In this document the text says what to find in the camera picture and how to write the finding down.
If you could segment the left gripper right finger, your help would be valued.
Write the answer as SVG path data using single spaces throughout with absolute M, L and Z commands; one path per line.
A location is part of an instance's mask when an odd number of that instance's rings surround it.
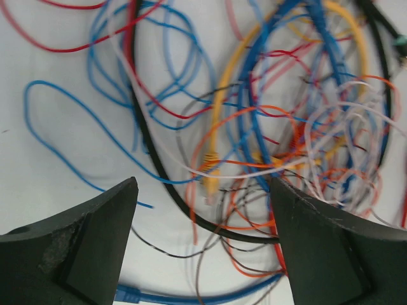
M 406 304 L 406 231 L 270 183 L 295 304 Z

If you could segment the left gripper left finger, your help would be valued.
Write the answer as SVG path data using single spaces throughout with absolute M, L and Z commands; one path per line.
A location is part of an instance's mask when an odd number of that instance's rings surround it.
M 1 235 L 1 304 L 112 304 L 138 192 L 131 177 Z

